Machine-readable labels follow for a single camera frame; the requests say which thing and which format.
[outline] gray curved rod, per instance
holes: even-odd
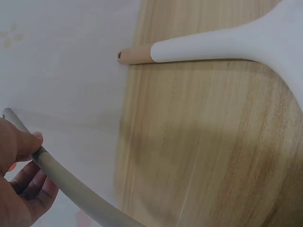
[[[12,109],[5,108],[3,118],[10,121],[19,130],[29,132]],[[35,163],[60,190],[103,227],[145,227],[94,193],[60,165],[43,147],[32,156]]]

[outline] finger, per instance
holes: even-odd
[[[47,177],[38,195],[27,202],[32,213],[33,222],[36,222],[51,208],[58,191],[58,187]]]
[[[32,156],[31,155],[17,155],[16,157],[16,162],[27,162],[32,160]]]
[[[20,131],[13,127],[16,140],[17,140],[17,155],[32,155],[42,145],[43,137],[41,133],[33,135],[29,132]]]
[[[40,168],[34,163],[34,161],[31,161],[20,170],[20,172],[10,182],[10,185],[17,194],[21,194],[33,180],[39,170]]]
[[[25,200],[31,200],[36,197],[41,190],[46,179],[46,175],[40,170],[33,180],[28,184],[26,189],[20,194]]]
[[[33,135],[38,137],[43,142],[42,133],[39,131],[33,132]],[[17,155],[16,162],[27,162],[32,160],[33,158],[30,155]]]

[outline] fingernail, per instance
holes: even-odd
[[[42,136],[42,133],[39,132],[39,131],[33,132],[33,135],[34,135],[34,136],[37,136],[38,138],[42,138],[42,137],[43,137],[43,136]]]

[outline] white floor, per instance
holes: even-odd
[[[140,0],[15,0],[0,7],[0,109],[11,107],[31,131],[41,131],[45,148],[112,204],[127,73],[116,59],[132,45],[139,6]],[[36,226],[97,224],[60,193]]]

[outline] hand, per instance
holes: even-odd
[[[11,181],[4,175],[19,161],[31,160],[42,145],[41,133],[18,130],[0,119],[0,227],[29,227],[52,206],[56,185],[31,161]]]

